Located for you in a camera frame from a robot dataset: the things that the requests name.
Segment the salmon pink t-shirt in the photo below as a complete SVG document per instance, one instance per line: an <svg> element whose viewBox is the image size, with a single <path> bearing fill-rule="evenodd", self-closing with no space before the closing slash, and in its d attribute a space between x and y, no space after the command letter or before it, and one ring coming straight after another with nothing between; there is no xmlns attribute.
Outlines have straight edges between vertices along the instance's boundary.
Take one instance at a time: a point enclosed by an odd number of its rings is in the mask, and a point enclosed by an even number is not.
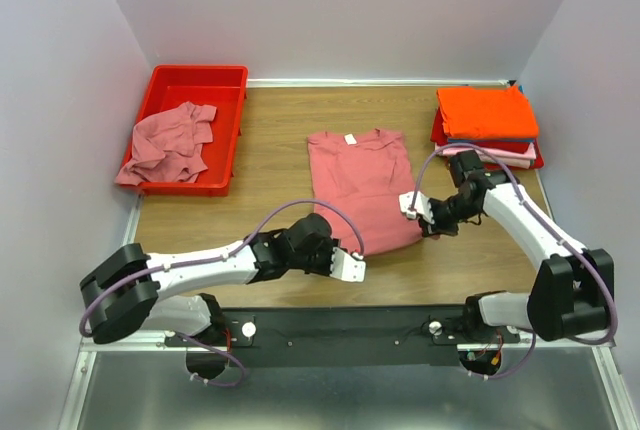
<svg viewBox="0 0 640 430"><path fill-rule="evenodd" d="M361 135L318 132L307 137L314 198L339 209L316 205L332 235L350 252L371 256L401 249L422 238L418 224L402 214L399 196L415 187L404 135L373 129Z"/></svg>

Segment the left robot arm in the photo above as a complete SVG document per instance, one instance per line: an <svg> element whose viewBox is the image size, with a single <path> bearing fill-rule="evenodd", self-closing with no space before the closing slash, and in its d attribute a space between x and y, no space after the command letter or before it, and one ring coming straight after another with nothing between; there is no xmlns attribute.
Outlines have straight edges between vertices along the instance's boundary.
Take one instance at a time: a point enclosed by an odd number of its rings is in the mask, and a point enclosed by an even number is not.
<svg viewBox="0 0 640 430"><path fill-rule="evenodd" d="M127 244L80 281L85 310L79 330L96 344L110 344L140 330L155 307L183 293L276 280L290 270L331 277L339 250L331 226L317 213L202 251L151 254Z"/></svg>

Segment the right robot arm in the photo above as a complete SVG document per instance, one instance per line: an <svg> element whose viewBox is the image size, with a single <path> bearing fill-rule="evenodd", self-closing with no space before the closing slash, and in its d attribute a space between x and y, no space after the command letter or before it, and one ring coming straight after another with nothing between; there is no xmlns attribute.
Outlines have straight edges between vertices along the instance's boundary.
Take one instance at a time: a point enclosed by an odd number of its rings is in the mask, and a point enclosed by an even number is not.
<svg viewBox="0 0 640 430"><path fill-rule="evenodd" d="M401 196L405 216L426 237L455 236L462 223L488 216L518 244L536 272L527 293L493 291L468 297L466 329L514 327L545 341L570 339L584 345L610 342L619 320L614 302L614 262L603 249L572 238L529 197L505 163L485 168L482 149L463 144L449 160L457 191L445 200L418 189Z"/></svg>

